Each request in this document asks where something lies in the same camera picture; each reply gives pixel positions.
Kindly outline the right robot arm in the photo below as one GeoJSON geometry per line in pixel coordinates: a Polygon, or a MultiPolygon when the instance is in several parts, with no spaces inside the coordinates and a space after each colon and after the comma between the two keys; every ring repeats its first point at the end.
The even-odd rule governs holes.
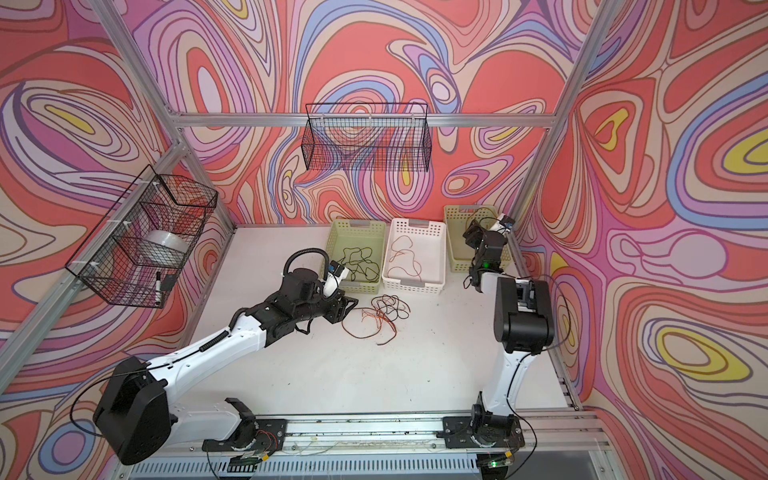
{"type": "Polygon", "coordinates": [[[478,394],[468,426],[472,441],[486,448],[508,441],[523,443],[515,411],[519,392],[531,363],[555,336],[547,284],[517,278],[502,266],[506,230],[511,226],[512,220],[503,215],[488,228],[472,220],[463,233],[465,244],[474,251],[464,286],[494,298],[492,326],[501,347],[489,388],[478,394]]]}

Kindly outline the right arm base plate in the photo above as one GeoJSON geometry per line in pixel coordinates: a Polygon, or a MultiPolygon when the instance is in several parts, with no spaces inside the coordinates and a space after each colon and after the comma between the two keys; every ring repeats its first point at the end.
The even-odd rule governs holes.
{"type": "Polygon", "coordinates": [[[517,416],[491,415],[472,419],[470,416],[446,416],[436,431],[448,449],[494,449],[511,451],[526,445],[520,420],[517,416]]]}

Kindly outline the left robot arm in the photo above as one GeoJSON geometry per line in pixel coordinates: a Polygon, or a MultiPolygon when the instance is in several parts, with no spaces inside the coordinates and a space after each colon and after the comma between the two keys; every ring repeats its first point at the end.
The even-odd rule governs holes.
{"type": "Polygon", "coordinates": [[[239,399],[226,398],[226,409],[194,411],[181,404],[195,385],[240,358],[261,351],[283,337],[309,334],[312,322],[342,322],[357,306],[341,288],[345,265],[323,249],[293,253],[282,270],[279,289],[264,301],[238,309],[222,330],[180,350],[141,361],[120,362],[108,379],[93,414],[99,434],[123,465],[138,464],[166,445],[201,441],[230,451],[281,447],[276,435],[260,428],[255,414],[239,399]]]}

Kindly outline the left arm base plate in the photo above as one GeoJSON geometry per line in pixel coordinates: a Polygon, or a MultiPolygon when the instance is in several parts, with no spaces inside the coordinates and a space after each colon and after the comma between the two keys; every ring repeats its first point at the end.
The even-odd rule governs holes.
{"type": "Polygon", "coordinates": [[[283,449],[288,421],[282,418],[256,418],[241,421],[235,431],[224,440],[206,439],[204,452],[255,452],[273,454],[283,449]]]}

